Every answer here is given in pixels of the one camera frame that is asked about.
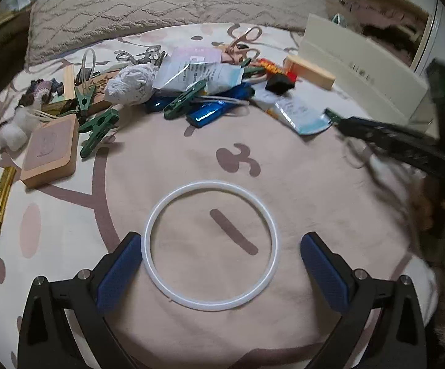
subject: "blue and white packet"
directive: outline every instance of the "blue and white packet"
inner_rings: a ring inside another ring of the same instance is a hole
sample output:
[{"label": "blue and white packet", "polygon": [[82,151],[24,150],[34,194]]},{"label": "blue and white packet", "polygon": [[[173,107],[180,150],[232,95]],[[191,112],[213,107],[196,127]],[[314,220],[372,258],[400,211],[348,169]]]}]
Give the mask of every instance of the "blue and white packet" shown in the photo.
[{"label": "blue and white packet", "polygon": [[327,130],[330,119],[315,108],[309,107],[299,97],[299,92],[290,90],[281,96],[265,90],[265,83],[254,85],[252,100],[271,117],[280,120],[301,136],[309,136]]}]

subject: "white loop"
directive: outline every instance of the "white loop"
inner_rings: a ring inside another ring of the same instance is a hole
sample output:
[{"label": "white loop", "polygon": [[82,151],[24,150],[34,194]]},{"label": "white loop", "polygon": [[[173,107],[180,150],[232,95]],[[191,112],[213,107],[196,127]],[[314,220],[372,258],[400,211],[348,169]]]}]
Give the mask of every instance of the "white loop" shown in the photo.
[{"label": "white loop", "polygon": [[[163,209],[166,208],[166,206],[173,200],[175,200],[176,198],[180,197],[185,193],[189,193],[191,191],[200,189],[218,189],[218,190],[228,191],[230,193],[243,197],[244,199],[252,203],[255,206],[255,208],[257,208],[260,211],[265,221],[267,222],[267,226],[269,227],[270,230],[272,247],[270,252],[270,260],[265,270],[265,273],[258,280],[258,282],[256,282],[255,286],[251,290],[241,295],[238,295],[237,297],[231,300],[198,301],[183,297],[182,295],[175,293],[173,290],[171,290],[163,283],[163,280],[159,277],[159,274],[154,267],[153,258],[151,256],[151,231],[153,229],[154,223],[156,222],[156,219],[158,218],[159,214],[163,211]],[[224,181],[196,181],[194,183],[186,184],[185,186],[182,186],[169,193],[154,207],[147,221],[146,229],[144,231],[144,236],[142,238],[142,260],[145,264],[147,273],[151,278],[151,280],[154,282],[154,284],[163,292],[164,295],[171,298],[180,305],[184,305],[184,307],[197,309],[200,311],[223,311],[225,309],[232,309],[235,307],[239,307],[240,305],[246,304],[248,301],[255,298],[265,287],[267,287],[270,280],[272,280],[274,273],[277,270],[278,251],[279,251],[279,245],[278,245],[276,225],[265,205],[263,205],[258,198],[256,198],[253,194],[251,194],[244,188],[241,188],[231,183],[226,183]]]}]

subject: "beige textured cushion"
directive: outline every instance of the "beige textured cushion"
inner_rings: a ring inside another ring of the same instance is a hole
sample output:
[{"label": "beige textured cushion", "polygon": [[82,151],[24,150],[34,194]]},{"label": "beige textured cushion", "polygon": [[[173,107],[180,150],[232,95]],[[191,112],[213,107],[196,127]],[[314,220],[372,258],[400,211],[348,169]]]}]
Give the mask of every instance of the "beige textured cushion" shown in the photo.
[{"label": "beige textured cushion", "polygon": [[26,65],[99,40],[156,27],[245,22],[304,30],[323,0],[38,0],[32,8]]}]

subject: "scissors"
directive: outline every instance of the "scissors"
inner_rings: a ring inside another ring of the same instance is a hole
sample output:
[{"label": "scissors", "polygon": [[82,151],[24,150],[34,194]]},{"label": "scissors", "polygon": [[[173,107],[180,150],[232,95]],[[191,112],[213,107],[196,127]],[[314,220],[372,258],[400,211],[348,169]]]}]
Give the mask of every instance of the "scissors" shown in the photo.
[{"label": "scissors", "polygon": [[[253,30],[257,30],[257,34],[255,37],[250,37],[249,34]],[[248,46],[238,46],[239,43],[253,43],[256,41],[263,33],[262,28],[260,26],[254,26],[248,29],[245,33],[243,33],[241,36],[236,37],[233,35],[234,29],[231,31],[230,36],[234,39],[233,42],[226,47],[226,53],[229,54],[229,56],[233,59],[234,63],[240,63],[241,61],[246,59],[246,55],[252,51],[255,53],[252,59],[257,58],[260,55],[260,50],[258,49],[252,49]]]},{"label": "scissors", "polygon": [[117,54],[116,60],[119,62],[130,61],[132,65],[138,64],[147,64],[153,60],[156,60],[159,57],[159,52],[161,50],[161,46],[149,46],[145,52],[141,54],[137,54],[133,56],[127,51],[116,50],[114,53]]}]

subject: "blue gripper pad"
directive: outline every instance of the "blue gripper pad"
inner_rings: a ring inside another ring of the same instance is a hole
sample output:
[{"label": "blue gripper pad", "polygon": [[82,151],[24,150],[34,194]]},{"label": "blue gripper pad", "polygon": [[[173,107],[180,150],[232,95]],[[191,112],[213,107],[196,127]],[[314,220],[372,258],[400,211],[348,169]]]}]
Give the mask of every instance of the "blue gripper pad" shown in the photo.
[{"label": "blue gripper pad", "polygon": [[349,308],[346,283],[309,233],[301,239],[300,249],[306,269],[320,286],[330,308],[344,315]]},{"label": "blue gripper pad", "polygon": [[105,314],[115,308],[142,262],[140,242],[141,236],[135,235],[98,286],[96,307],[100,314]]}]

